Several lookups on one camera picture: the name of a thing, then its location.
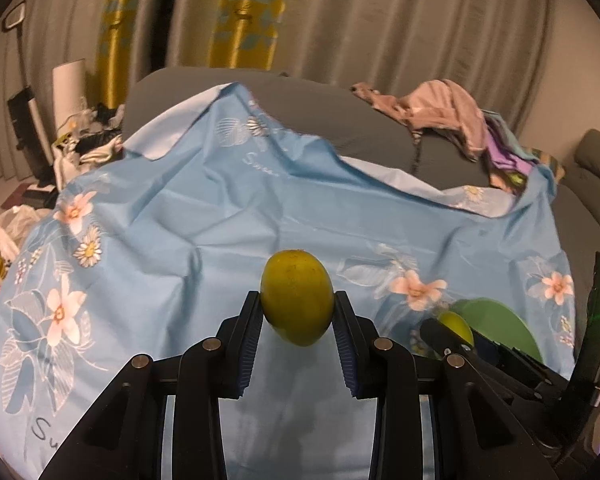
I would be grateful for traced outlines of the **large green fruit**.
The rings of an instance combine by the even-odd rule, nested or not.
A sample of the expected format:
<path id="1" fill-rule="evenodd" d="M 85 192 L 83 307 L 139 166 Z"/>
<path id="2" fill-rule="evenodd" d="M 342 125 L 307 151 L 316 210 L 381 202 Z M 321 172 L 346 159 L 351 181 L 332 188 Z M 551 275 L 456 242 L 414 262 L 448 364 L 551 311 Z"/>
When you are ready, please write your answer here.
<path id="1" fill-rule="evenodd" d="M 438 321 L 452 332 L 460 336 L 466 344 L 475 344 L 474 334 L 467 322 L 459 314 L 453 311 L 444 311 L 438 315 Z"/>

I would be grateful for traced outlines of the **small yellow-green fruit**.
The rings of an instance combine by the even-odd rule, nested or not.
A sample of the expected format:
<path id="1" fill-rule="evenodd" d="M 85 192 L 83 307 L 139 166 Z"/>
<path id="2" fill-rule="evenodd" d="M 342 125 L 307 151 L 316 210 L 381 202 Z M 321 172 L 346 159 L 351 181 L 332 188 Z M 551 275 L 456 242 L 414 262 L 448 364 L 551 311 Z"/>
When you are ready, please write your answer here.
<path id="1" fill-rule="evenodd" d="M 335 295 L 317 258 L 289 249 L 268 259 L 261 276 L 260 301 L 268 324 L 283 340 L 309 347 L 332 322 Z"/>

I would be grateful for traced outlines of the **green plastic bowl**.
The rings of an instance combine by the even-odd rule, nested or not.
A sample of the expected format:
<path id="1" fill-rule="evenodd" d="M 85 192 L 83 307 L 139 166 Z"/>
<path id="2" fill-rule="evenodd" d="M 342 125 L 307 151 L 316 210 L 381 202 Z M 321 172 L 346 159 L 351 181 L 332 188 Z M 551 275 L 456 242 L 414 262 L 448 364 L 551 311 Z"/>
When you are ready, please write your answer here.
<path id="1" fill-rule="evenodd" d="M 486 339 L 516 348 L 543 362 L 540 349 L 526 322 L 505 304 L 488 298 L 462 299 L 451 310 Z"/>

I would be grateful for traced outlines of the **blue floral cloth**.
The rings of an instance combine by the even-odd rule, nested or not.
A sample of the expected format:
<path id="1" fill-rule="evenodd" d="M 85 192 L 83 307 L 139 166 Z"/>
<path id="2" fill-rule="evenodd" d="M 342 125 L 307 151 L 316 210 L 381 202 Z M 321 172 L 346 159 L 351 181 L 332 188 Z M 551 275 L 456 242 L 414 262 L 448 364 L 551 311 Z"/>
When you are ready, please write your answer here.
<path id="1" fill-rule="evenodd" d="M 357 314 L 405 347 L 469 298 L 506 304 L 544 363 L 574 367 L 574 298 L 550 170 L 521 196 L 438 190 L 339 156 L 262 110 L 240 84 L 192 96 L 134 133 L 123 159 L 74 179 L 0 288 L 0 455 L 38 478 L 122 366 L 213 335 L 302 249 Z"/>

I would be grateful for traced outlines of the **purple clothes pile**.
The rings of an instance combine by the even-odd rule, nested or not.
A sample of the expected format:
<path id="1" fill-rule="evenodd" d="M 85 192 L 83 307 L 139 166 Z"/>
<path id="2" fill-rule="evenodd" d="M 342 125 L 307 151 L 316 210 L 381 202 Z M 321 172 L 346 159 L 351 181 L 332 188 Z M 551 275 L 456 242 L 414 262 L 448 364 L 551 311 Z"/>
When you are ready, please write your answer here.
<path id="1" fill-rule="evenodd" d="M 485 110 L 483 116 L 489 133 L 486 166 L 492 188 L 520 195 L 527 187 L 533 168 L 539 165 L 547 166 L 556 183 L 565 177 L 566 170 L 555 157 L 537 148 L 521 146 L 498 113 Z"/>

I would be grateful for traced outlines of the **pink clothes pile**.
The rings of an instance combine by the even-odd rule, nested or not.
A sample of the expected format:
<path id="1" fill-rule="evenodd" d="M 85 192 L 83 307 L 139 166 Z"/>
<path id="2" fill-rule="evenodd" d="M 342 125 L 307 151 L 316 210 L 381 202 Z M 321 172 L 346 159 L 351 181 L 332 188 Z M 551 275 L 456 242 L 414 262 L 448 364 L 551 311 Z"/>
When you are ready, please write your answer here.
<path id="1" fill-rule="evenodd" d="M 414 139 L 425 129 L 440 130 L 472 162 L 486 150 L 488 126 L 483 111 L 452 80 L 425 81 L 406 96 L 381 93 L 365 82 L 354 84 L 351 91 L 374 110 L 404 125 Z"/>

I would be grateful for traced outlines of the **grey sofa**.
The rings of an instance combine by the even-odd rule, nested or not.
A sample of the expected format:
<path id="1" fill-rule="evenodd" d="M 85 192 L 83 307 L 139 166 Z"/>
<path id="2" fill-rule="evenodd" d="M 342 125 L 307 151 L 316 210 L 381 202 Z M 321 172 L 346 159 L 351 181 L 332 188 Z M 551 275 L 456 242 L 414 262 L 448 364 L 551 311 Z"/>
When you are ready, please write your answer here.
<path id="1" fill-rule="evenodd" d="M 411 135 L 394 120 L 373 110 L 349 90 L 263 70 L 167 67 L 142 79 L 125 103 L 122 133 L 132 134 L 171 106 L 217 84 L 240 82 L 284 126 L 330 142 L 344 156 L 414 172 L 437 188 L 483 185 L 486 170 L 468 162 L 448 140 L 426 135 L 415 151 Z M 600 252 L 600 132 L 585 133 L 557 188 L 552 205 L 560 244 L 568 256 L 583 314 Z"/>

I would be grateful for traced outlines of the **stick vacuum cleaner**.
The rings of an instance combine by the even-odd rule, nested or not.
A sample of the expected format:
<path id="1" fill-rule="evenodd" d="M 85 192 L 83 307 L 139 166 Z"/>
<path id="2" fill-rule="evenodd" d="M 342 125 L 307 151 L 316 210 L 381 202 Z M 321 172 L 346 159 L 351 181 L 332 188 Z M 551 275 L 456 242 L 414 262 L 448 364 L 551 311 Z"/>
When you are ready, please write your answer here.
<path id="1" fill-rule="evenodd" d="M 27 1 L 21 0 L 2 21 L 2 31 L 16 32 L 19 76 L 22 89 L 7 100 L 12 128 L 16 136 L 16 149 L 23 154 L 32 174 L 41 186 L 55 183 L 54 155 L 44 127 L 38 102 L 28 83 L 26 60 L 23 53 L 23 23 L 27 14 Z"/>

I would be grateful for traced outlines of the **white paper roll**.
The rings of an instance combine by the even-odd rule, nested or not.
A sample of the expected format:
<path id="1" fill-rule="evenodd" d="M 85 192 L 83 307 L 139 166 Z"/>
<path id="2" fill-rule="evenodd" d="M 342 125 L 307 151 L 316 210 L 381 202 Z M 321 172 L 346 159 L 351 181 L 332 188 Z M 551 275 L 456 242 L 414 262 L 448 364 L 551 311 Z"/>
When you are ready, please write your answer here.
<path id="1" fill-rule="evenodd" d="M 58 65 L 52 70 L 53 112 L 58 138 L 79 125 L 87 108 L 85 74 L 84 58 Z"/>

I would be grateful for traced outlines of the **yellow patterned curtain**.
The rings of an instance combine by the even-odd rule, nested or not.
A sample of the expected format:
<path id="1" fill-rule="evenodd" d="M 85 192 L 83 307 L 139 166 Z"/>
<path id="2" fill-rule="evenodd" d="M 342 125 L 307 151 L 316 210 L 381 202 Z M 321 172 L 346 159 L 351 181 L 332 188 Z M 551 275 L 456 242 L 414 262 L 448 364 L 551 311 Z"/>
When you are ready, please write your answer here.
<path id="1" fill-rule="evenodd" d="M 272 70 L 301 0 L 105 0 L 96 96 L 114 107 L 146 75 L 171 66 Z"/>

